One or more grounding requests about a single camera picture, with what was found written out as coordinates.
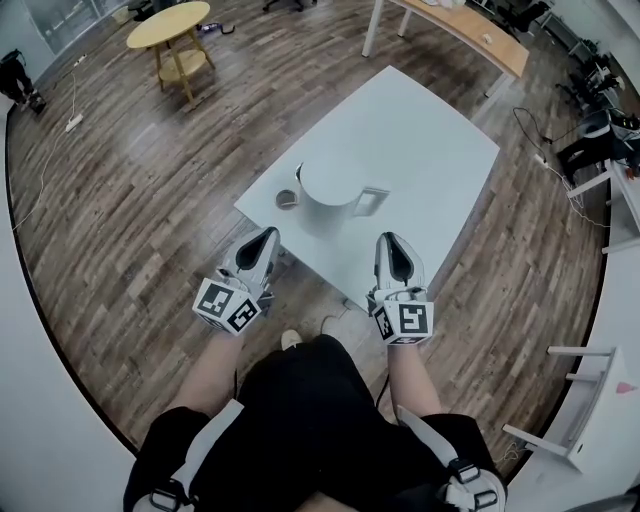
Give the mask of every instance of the black sleeve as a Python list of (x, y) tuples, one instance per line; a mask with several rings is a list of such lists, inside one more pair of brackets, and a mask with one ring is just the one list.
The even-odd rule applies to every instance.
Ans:
[(209, 417), (186, 407), (171, 409), (156, 418), (133, 465), (124, 493), (124, 512), (131, 512), (140, 498), (166, 482), (184, 464), (193, 438)]
[(432, 414), (422, 421), (449, 441), (458, 457), (499, 475), (476, 420), (462, 414)]

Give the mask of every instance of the pink heart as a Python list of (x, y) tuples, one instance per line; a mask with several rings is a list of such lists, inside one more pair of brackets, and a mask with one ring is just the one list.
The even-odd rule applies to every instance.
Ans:
[(619, 395), (623, 395), (625, 393), (628, 393), (629, 391), (635, 391), (636, 389), (638, 389), (637, 386), (632, 386), (631, 384), (628, 384), (627, 382), (618, 382), (618, 387), (616, 388), (616, 393), (618, 393)]

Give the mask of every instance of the round wooden table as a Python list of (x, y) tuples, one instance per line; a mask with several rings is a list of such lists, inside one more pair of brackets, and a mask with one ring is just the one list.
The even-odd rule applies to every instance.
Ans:
[[(206, 2), (187, 2), (174, 5), (142, 22), (127, 39), (129, 48), (153, 48), (160, 89), (164, 90), (164, 82), (182, 82), (191, 105), (194, 104), (194, 101), (187, 77), (200, 69), (205, 62), (208, 62), (211, 68), (215, 69), (211, 57), (200, 43), (194, 28), (209, 14), (209, 10), (209, 4)], [(175, 50), (173, 43), (184, 34), (191, 37), (196, 50), (180, 53)], [(163, 43), (171, 50), (173, 57), (172, 60), (164, 64), (160, 59), (160, 45)]]

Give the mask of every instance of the black shirt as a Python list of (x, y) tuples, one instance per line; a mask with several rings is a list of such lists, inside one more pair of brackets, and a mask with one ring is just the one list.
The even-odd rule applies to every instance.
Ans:
[[(316, 491), (356, 510), (398, 510), (398, 496), (449, 479), (411, 430), (380, 415), (351, 358), (328, 336), (270, 354), (247, 375), (238, 400), (244, 410), (191, 484), (197, 511), (293, 511)], [(459, 457), (495, 472), (473, 419), (423, 420)], [(129, 479), (125, 512), (184, 463), (208, 421), (184, 407), (155, 420)]]

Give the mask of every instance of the wooden floor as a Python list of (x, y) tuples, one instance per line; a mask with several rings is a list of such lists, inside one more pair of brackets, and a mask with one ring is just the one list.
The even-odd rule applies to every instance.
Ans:
[[(127, 49), (134, 25), (116, 29), (109, 21), (41, 81), (45, 112), (16, 112), (10, 120), (19, 221), (35, 203), (43, 165), (71, 115), (69, 64), (88, 54), (75, 71), (75, 112), (84, 122), (59, 138), (42, 206), (19, 237), (65, 354), (137, 446), (211, 334), (191, 304), (230, 242), (252, 229), (233, 209), (243, 191), (389, 64), (467, 116), (499, 74), (425, 20), (414, 17), (406, 39), (397, 37), (397, 6), (385, 8), (377, 52), (365, 59), (369, 0), (320, 0), (303, 13), (283, 0), (268, 15), (253, 0), (212, 5), (212, 21), (237, 29), (203, 36), (216, 71), (203, 68), (192, 79), (195, 110), (180, 87), (160, 91), (151, 52)], [(559, 180), (531, 159), (534, 150), (511, 113), (509, 103), (526, 106), (552, 137), (576, 122), (554, 88), (565, 80), (566, 52), (545, 34), (530, 51), (525, 76), (484, 124), (501, 152), (430, 288), (437, 334), (423, 347), (444, 406), (477, 418), (496, 461), (512, 441), (503, 423), (537, 432), (561, 391), (567, 363), (545, 350), (582, 342), (603, 240), (601, 228), (571, 211)], [(524, 124), (534, 134), (533, 124)], [(590, 214), (601, 216), (601, 197), (591, 199)], [(338, 292), (299, 262), (281, 262), (276, 277), (275, 308), (249, 336), (241, 376), (278, 346), (283, 329), (311, 336), (333, 314), (377, 393), (386, 375), (384, 348), (364, 313), (345, 310)], [(388, 397), (383, 406), (388, 415)], [(506, 473), (513, 464), (501, 461), (500, 468)]]

